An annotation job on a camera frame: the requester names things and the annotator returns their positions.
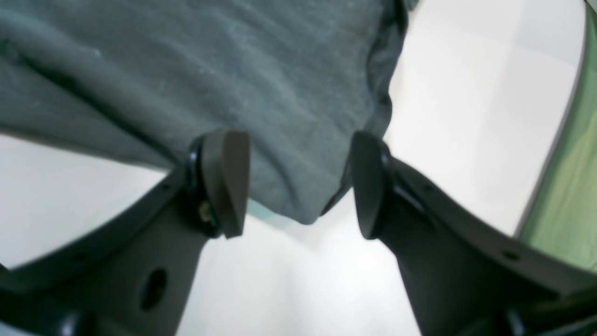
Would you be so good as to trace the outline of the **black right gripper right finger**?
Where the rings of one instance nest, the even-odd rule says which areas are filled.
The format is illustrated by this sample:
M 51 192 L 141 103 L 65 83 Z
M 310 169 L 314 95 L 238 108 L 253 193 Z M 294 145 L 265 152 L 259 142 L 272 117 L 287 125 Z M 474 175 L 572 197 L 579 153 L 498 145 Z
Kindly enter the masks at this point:
M 350 166 L 361 234 L 394 254 L 423 336 L 594 336 L 596 275 L 484 223 L 356 132 Z

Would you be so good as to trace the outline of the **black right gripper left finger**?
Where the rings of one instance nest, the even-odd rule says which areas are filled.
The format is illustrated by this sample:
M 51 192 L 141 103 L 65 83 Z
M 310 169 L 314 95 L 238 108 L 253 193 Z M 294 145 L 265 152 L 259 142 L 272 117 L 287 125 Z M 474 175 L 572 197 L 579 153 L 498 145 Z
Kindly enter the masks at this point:
M 203 247 L 243 233 L 249 134 L 209 132 L 102 227 L 1 273 L 1 323 L 34 336 L 174 336 Z

